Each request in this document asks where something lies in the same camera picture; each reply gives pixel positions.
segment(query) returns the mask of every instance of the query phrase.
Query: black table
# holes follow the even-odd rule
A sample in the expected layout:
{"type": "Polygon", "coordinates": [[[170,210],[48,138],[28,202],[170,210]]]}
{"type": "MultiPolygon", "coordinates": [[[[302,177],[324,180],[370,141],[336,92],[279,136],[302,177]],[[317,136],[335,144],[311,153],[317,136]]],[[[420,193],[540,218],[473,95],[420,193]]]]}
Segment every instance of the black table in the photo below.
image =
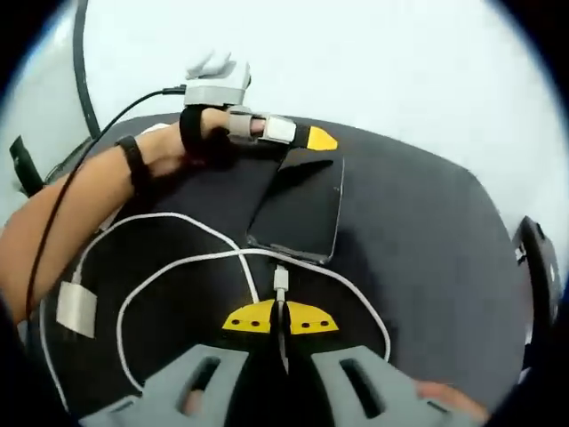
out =
{"type": "MultiPolygon", "coordinates": [[[[95,151],[176,117],[123,122],[95,151]]],[[[522,366],[526,313],[508,233],[484,188],[465,169],[400,141],[298,120],[323,127],[343,150],[344,198],[329,268],[353,281],[384,319],[393,342],[391,362],[412,377],[453,384],[495,407],[522,366]]],[[[185,177],[155,203],[135,199],[119,217],[187,214],[244,246],[247,225],[276,168],[270,160],[243,158],[223,172],[185,177]]],[[[176,219],[131,222],[107,236],[84,267],[85,283],[99,284],[94,340],[71,336],[55,323],[52,293],[48,340],[76,413],[89,414],[135,392],[121,370],[115,339],[116,315],[128,293],[168,262],[222,250],[228,250],[224,243],[176,219]]],[[[260,298],[271,298],[274,267],[260,257],[250,257],[250,265],[260,298]]],[[[342,285],[292,269],[288,298],[329,312],[344,340],[383,354],[380,331],[342,285]]],[[[250,301],[235,258],[168,272],[125,315],[124,347],[134,376],[141,382],[193,343],[210,340],[232,310],[250,301]]]]}

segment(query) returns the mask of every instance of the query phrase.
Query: smartphone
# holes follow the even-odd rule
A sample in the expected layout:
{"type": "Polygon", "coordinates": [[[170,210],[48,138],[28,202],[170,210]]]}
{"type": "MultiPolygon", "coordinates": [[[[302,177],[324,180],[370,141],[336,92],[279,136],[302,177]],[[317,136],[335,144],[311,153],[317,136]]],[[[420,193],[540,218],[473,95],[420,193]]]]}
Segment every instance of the smartphone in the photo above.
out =
{"type": "Polygon", "coordinates": [[[333,256],[344,181],[338,150],[291,149],[247,230],[250,246],[314,264],[333,256]]]}

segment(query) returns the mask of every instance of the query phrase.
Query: yellow tip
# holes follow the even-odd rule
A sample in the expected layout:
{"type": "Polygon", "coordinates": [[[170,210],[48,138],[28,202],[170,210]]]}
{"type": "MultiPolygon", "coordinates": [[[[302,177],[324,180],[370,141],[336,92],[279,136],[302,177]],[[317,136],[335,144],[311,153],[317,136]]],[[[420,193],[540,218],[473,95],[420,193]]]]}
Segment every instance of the yellow tip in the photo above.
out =
{"type": "Polygon", "coordinates": [[[338,148],[338,142],[324,129],[311,126],[306,148],[314,151],[330,151],[338,148]]]}

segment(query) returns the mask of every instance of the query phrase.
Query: black cable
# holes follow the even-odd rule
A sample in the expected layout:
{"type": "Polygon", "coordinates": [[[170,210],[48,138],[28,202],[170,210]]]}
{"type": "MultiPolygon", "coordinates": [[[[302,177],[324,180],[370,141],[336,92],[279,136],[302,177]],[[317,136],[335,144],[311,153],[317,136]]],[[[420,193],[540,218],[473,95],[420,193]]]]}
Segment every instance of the black cable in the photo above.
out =
{"type": "Polygon", "coordinates": [[[47,223],[45,224],[44,234],[42,235],[42,239],[39,242],[39,247],[37,248],[36,258],[34,259],[34,264],[32,265],[32,270],[31,270],[31,273],[29,275],[28,291],[26,292],[26,320],[28,321],[28,333],[26,334],[26,344],[28,347],[29,347],[30,343],[32,342],[31,341],[32,330],[31,330],[30,316],[31,316],[31,312],[32,312],[32,296],[34,294],[34,287],[36,284],[36,276],[37,276],[37,269],[39,268],[39,262],[41,261],[42,255],[44,254],[45,244],[47,243],[47,238],[48,238],[50,231],[52,229],[53,222],[55,221],[55,215],[57,215],[57,212],[60,209],[61,202],[63,201],[63,198],[65,197],[66,193],[68,192],[69,186],[71,185],[71,182],[74,180],[74,178],[77,174],[77,171],[81,167],[81,164],[87,158],[87,155],[89,154],[91,149],[97,144],[97,142],[99,142],[100,139],[105,135],[105,133],[107,133],[108,130],[118,121],[118,119],[121,118],[122,116],[124,116],[124,114],[126,114],[129,110],[133,109],[134,107],[136,107],[141,102],[143,102],[149,98],[152,98],[154,96],[157,96],[157,95],[180,95],[180,94],[184,94],[184,92],[185,92],[185,86],[181,85],[181,86],[177,86],[177,87],[164,88],[160,91],[154,91],[151,93],[147,93],[146,95],[140,97],[138,100],[136,100],[131,105],[129,105],[128,107],[123,109],[120,113],[118,113],[118,115],[116,115],[116,117],[113,118],[108,123],[108,125],[105,126],[105,128],[102,131],[100,131],[99,136],[87,145],[83,154],[77,160],[75,167],[69,173],[68,178],[66,179],[65,183],[63,184],[63,187],[61,188],[60,194],[58,195],[57,199],[55,200],[55,204],[53,205],[53,209],[52,209],[52,212],[50,213],[50,216],[47,220],[47,223]]]}

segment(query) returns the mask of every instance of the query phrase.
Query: black smartphone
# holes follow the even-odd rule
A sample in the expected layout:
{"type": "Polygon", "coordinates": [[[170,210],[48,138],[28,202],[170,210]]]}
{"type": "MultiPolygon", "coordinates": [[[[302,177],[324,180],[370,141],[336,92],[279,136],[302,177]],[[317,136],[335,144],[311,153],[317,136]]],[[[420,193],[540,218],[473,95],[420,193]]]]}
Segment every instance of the black smartphone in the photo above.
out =
{"type": "Polygon", "coordinates": [[[333,256],[344,159],[338,150],[291,149],[247,230],[250,246],[315,264],[333,256]]]}

